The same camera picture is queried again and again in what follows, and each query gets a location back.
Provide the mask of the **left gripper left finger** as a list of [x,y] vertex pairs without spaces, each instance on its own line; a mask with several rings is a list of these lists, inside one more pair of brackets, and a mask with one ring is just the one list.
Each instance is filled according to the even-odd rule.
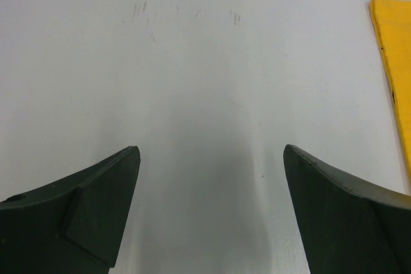
[[140,151],[1,202],[1,273],[108,273],[116,265]]

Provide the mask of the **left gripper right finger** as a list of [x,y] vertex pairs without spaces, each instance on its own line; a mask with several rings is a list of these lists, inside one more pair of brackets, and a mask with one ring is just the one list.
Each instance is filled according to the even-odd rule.
[[288,144],[286,180],[311,273],[410,273],[410,196]]

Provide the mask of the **yellow Pikachu cloth mat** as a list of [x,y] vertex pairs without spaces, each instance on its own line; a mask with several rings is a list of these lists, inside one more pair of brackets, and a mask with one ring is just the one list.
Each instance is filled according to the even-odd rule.
[[369,10],[410,173],[410,1],[370,0]]

